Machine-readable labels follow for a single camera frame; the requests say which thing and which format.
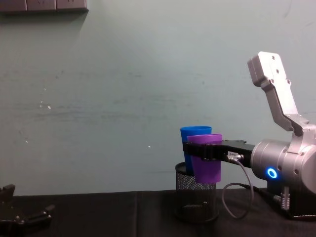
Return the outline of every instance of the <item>purple cup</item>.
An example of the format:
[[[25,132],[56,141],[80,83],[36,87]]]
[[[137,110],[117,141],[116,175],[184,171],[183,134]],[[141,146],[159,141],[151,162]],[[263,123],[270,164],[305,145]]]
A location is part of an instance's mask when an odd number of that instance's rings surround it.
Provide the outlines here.
[[[222,134],[188,136],[188,141],[196,144],[217,144],[223,140]],[[203,161],[200,157],[191,157],[194,177],[198,183],[210,184],[221,181],[220,160]]]

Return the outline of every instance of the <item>blue led ring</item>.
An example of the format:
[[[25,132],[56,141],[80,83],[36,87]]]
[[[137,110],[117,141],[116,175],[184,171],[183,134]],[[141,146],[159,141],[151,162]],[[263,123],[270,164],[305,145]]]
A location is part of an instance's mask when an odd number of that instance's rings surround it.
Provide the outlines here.
[[[272,168],[267,169],[267,174],[268,174],[268,175],[270,176],[270,178],[272,178],[272,179],[277,178],[277,172],[276,172],[274,169],[272,169]]]

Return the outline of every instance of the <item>gray cable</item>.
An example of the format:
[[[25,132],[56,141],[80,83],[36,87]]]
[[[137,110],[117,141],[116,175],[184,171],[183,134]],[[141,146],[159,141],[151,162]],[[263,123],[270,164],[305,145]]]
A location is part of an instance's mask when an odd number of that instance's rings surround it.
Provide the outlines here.
[[[227,189],[228,187],[230,187],[230,186],[233,186],[233,185],[239,185],[239,186],[241,186],[241,184],[239,184],[239,183],[231,183],[231,184],[226,185],[226,186],[223,188],[223,192],[222,192],[222,202],[223,202],[223,205],[224,205],[225,209],[227,210],[227,212],[228,212],[233,218],[235,218],[235,219],[242,219],[242,218],[244,218],[244,217],[249,213],[249,211],[251,210],[252,203],[253,203],[253,199],[254,199],[254,191],[253,191],[253,186],[252,186],[252,183],[251,183],[251,181],[250,181],[249,175],[247,174],[247,171],[246,171],[245,167],[244,167],[244,166],[242,165],[242,163],[240,163],[239,160],[237,160],[237,159],[234,159],[234,160],[232,160],[232,161],[233,161],[234,163],[238,164],[238,165],[242,168],[242,170],[244,171],[244,173],[245,173],[245,175],[246,175],[246,177],[247,177],[247,180],[248,180],[249,186],[250,186],[250,192],[251,192],[250,202],[249,202],[248,208],[247,208],[247,209],[245,210],[245,212],[244,212],[242,215],[240,215],[240,216],[234,215],[234,214],[229,210],[229,208],[227,207],[227,205],[226,205],[226,203],[225,203],[225,192],[226,192],[226,189]]]

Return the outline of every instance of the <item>blue cup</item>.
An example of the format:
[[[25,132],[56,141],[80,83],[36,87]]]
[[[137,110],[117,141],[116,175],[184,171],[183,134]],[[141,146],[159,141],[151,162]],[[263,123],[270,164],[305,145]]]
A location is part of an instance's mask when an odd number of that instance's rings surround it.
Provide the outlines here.
[[[187,142],[188,136],[212,134],[212,127],[209,127],[209,126],[182,127],[180,129],[180,133],[181,133],[182,142]],[[191,156],[184,154],[184,160],[186,162],[187,173],[193,174]]]

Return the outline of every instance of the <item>plastic cup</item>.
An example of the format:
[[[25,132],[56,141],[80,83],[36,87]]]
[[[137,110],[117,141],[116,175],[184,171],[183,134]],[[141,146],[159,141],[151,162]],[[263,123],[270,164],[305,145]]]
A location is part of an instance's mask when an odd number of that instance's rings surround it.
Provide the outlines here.
[[[223,140],[222,134],[188,136],[188,141],[196,144],[216,144]],[[200,157],[192,156],[194,177],[198,183],[210,184],[221,181],[220,160],[205,161]]]
[[[180,129],[182,142],[188,141],[188,136],[196,136],[196,135],[205,135],[212,133],[212,127],[210,126],[189,126],[182,127]],[[187,172],[190,174],[193,173],[191,156],[184,154],[184,160],[186,162]]]

